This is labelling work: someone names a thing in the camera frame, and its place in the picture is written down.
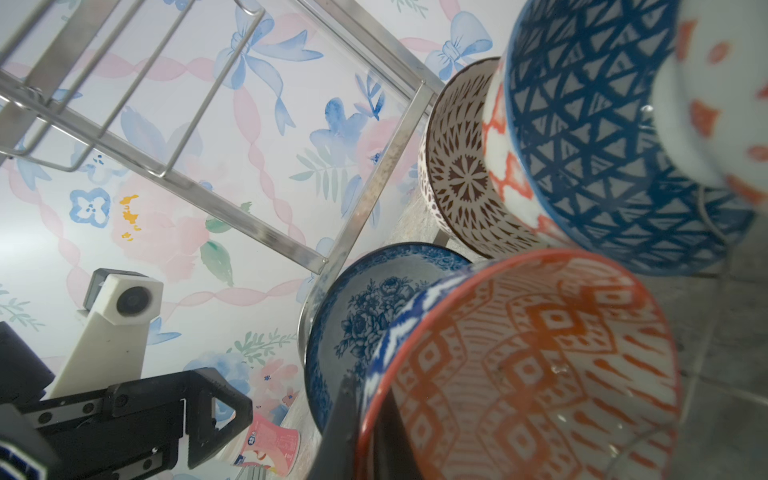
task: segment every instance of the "camera lens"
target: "camera lens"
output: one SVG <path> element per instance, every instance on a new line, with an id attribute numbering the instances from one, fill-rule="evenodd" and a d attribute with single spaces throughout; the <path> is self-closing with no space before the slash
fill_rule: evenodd
<path id="1" fill-rule="evenodd" d="M 149 306 L 152 296 L 149 290 L 142 286 L 132 286 L 118 298 L 118 313 L 123 315 L 138 315 Z"/>

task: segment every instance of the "brown patterned bowl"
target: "brown patterned bowl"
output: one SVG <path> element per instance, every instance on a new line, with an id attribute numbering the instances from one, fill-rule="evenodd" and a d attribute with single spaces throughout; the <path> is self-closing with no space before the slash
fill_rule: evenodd
<path id="1" fill-rule="evenodd" d="M 422 195 L 438 225 L 486 258 L 545 247 L 506 210 L 483 164 L 482 112 L 498 61 L 477 61 L 445 86 L 419 155 Z"/>

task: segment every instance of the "orange patterned bowl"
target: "orange patterned bowl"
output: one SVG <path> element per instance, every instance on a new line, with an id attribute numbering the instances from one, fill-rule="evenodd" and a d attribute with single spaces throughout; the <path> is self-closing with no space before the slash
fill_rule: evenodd
<path id="1" fill-rule="evenodd" d="M 659 306 L 580 250 L 475 264 L 415 296 L 373 354 L 358 465 L 390 389 L 425 478 L 603 478 L 654 431 L 619 478 L 663 478 L 681 399 Z"/>

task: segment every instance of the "metal frame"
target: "metal frame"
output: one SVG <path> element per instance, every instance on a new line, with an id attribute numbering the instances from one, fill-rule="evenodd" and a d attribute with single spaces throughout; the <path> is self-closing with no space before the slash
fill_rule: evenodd
<path id="1" fill-rule="evenodd" d="M 2 52 L 0 53 L 0 68 L 24 39 L 27 38 L 30 31 L 37 25 L 54 2 L 55 0 L 42 0 L 21 24 L 17 32 L 6 42 L 6 45 L 0 49 Z M 234 2 L 244 12 L 254 17 L 247 34 L 244 35 L 243 40 L 237 46 L 237 51 L 240 51 L 258 26 L 264 15 L 264 10 L 263 8 L 260 8 L 258 11 L 249 10 L 243 5 L 241 0 L 234 0 Z M 194 0 L 190 1 L 185 9 L 179 13 L 164 39 L 157 46 L 104 124 L 95 124 L 82 117 L 68 108 L 68 103 L 74 97 L 77 89 L 84 84 L 108 49 L 114 44 L 120 33 L 133 19 L 137 10 L 143 5 L 144 0 L 134 0 L 127 13 L 118 21 L 117 27 L 108 34 L 104 44 L 96 51 L 94 57 L 85 65 L 83 72 L 75 79 L 73 88 L 62 101 L 53 101 L 51 99 L 52 94 L 73 68 L 74 63 L 91 43 L 96 33 L 103 27 L 118 0 L 83 0 L 66 26 L 59 32 L 56 40 L 51 43 L 51 46 L 24 81 L 0 70 L 0 97 L 8 102 L 0 111 L 0 165 L 2 165 L 6 156 L 20 157 L 46 167 L 72 172 L 82 165 L 92 149 L 99 150 L 133 172 L 151 180 L 158 186 L 193 204 L 195 207 L 228 223 L 236 230 L 245 233 L 248 237 L 275 250 L 311 272 L 318 274 L 300 314 L 297 343 L 300 358 L 302 363 L 304 363 L 306 361 L 306 341 L 316 311 L 331 283 L 339 275 L 343 264 L 349 256 L 350 250 L 360 235 L 373 206 L 379 199 L 379 195 L 382 193 L 416 126 L 423 115 L 429 112 L 435 93 L 442 90 L 443 82 L 355 0 L 295 0 L 295 2 L 311 14 L 319 23 L 324 25 L 330 33 L 334 34 L 355 58 L 370 65 L 377 75 L 391 84 L 405 98 L 411 100 L 389 141 L 382 160 L 370 177 L 363 194 L 354 207 L 352 216 L 347 220 L 328 257 L 320 255 L 315 250 L 298 243 L 262 220 L 243 212 L 237 205 L 224 200 L 174 170 L 177 159 L 183 152 L 197 123 L 205 113 L 208 104 L 232 68 L 233 59 L 237 55 L 232 55 L 230 61 L 225 65 L 223 72 L 208 91 L 182 141 L 177 145 L 166 164 L 146 155 L 108 131 L 111 123 L 142 82 L 164 46 L 194 5 Z M 44 122 L 43 128 L 35 134 L 27 148 L 17 150 L 16 144 L 28 133 L 28 129 L 34 124 L 36 118 Z M 74 164 L 69 166 L 53 164 L 32 156 L 40 141 L 50 131 L 50 127 L 60 130 L 87 145 L 86 151 Z M 445 241 L 447 241 L 447 236 L 445 235 L 441 236 L 439 234 L 435 238 L 435 242 L 444 243 Z M 697 352 L 693 370 L 690 373 L 683 372 L 684 376 L 691 378 L 691 383 L 687 390 L 683 413 L 678 426 L 682 425 L 683 421 L 687 418 L 698 383 L 712 386 L 737 398 L 768 406 L 767 397 L 737 389 L 724 382 L 708 379 L 700 374 L 717 324 L 727 311 L 727 308 L 724 306 L 726 299 L 724 292 L 727 283 L 731 281 L 747 283 L 768 282 L 768 279 L 733 276 L 730 272 L 732 253 L 729 253 L 721 274 L 699 273 L 693 275 L 699 278 L 717 280 L 717 308 L 713 310 L 713 315 L 707 325 L 703 342 Z M 669 428 L 669 426 L 662 425 L 659 431 L 666 428 Z M 646 435 L 639 437 L 637 442 L 653 434 L 654 432 L 647 432 Z M 632 445 L 627 445 L 622 455 L 615 459 L 611 468 L 618 468 L 621 459 L 624 457 L 624 452 L 630 452 L 631 448 Z"/>

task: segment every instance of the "blue floral plate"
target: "blue floral plate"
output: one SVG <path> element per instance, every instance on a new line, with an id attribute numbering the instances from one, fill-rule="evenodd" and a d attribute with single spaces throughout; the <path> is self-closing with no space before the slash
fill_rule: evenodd
<path id="1" fill-rule="evenodd" d="M 331 286 L 312 325 L 304 382 L 317 428 L 325 429 L 348 372 L 360 382 L 397 312 L 420 290 L 469 265 L 430 243 L 398 243 L 365 255 Z"/>
<path id="2" fill-rule="evenodd" d="M 690 274 L 726 253 L 699 214 L 699 185 L 664 153 L 649 104 L 677 4 L 531 0 L 505 58 L 511 140 L 539 202 L 583 248 L 650 275 Z M 741 240 L 752 210 L 727 190 L 703 200 L 728 240 Z"/>

